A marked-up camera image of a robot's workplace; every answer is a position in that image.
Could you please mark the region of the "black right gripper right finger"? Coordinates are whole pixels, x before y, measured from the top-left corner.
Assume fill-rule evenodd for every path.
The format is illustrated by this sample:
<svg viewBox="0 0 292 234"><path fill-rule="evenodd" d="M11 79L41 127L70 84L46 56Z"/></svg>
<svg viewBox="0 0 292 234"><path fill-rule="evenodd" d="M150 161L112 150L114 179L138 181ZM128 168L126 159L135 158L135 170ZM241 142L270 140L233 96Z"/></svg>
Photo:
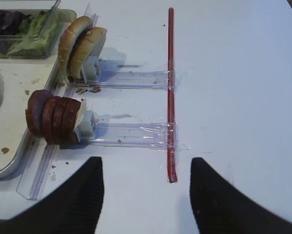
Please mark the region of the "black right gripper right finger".
<svg viewBox="0 0 292 234"><path fill-rule="evenodd" d="M292 223L226 181L203 158L191 162L190 202L201 234L292 234Z"/></svg>

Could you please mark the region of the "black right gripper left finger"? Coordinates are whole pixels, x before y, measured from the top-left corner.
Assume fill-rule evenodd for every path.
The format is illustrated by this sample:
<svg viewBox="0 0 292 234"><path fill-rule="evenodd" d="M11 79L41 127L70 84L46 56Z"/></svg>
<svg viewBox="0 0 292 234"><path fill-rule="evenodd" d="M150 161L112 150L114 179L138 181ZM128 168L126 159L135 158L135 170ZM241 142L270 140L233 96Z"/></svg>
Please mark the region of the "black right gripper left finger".
<svg viewBox="0 0 292 234"><path fill-rule="evenodd" d="M102 159L91 157L43 200L0 222L0 234L93 234L103 200Z"/></svg>

